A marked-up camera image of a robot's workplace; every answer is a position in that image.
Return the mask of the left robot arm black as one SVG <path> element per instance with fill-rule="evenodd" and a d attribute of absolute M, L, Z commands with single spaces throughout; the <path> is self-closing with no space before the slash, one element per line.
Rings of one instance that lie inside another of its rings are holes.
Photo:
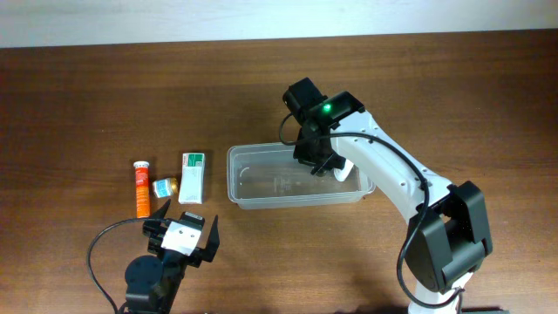
<path fill-rule="evenodd" d="M 198 243 L 206 220 L 189 212 L 177 220 L 167 219 L 169 206 L 166 202 L 143 222 L 148 253 L 128 264 L 125 302 L 118 313 L 170 312 L 187 268 L 214 260 L 220 246 L 218 220 L 213 220 L 207 244 L 202 248 Z"/>

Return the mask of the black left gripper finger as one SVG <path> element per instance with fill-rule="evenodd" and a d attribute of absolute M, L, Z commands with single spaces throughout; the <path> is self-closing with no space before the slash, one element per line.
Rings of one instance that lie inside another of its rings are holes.
<path fill-rule="evenodd" d="M 150 218 L 163 219 L 170 207 L 171 200 L 167 200 L 158 210 L 150 215 Z"/>
<path fill-rule="evenodd" d="M 208 234 L 206 247 L 201 250 L 201 259 L 204 262 L 211 263 L 220 247 L 220 235 L 218 229 L 219 217 L 216 215 Z"/>

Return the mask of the white spray bottle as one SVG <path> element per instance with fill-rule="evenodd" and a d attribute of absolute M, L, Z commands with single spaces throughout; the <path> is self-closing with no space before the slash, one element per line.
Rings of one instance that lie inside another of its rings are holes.
<path fill-rule="evenodd" d="M 354 164 L 350 160 L 345 160 L 343 168 L 341 168 L 341 169 L 335 168 L 334 169 L 335 178 L 340 182 L 345 181 L 348 178 L 348 176 L 349 176 L 353 167 L 354 167 Z"/>

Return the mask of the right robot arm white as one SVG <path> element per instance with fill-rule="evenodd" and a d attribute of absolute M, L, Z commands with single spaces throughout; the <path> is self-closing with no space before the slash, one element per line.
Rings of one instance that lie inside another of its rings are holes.
<path fill-rule="evenodd" d="M 392 140 L 348 92 L 332 98 L 290 87 L 282 100 L 301 129 L 295 157 L 338 180 L 357 167 L 407 224 L 396 262 L 410 313 L 460 313 L 466 283 L 493 251 L 485 197 L 471 181 L 457 186 Z"/>

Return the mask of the orange tablet tube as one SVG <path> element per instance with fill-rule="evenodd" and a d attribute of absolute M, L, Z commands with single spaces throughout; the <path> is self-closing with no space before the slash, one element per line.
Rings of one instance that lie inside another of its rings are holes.
<path fill-rule="evenodd" d="M 149 163 L 147 161 L 135 161 L 133 163 L 135 171 L 135 191 L 136 191 L 136 215 L 138 218 L 146 218 L 150 215 L 150 195 L 149 195 Z"/>

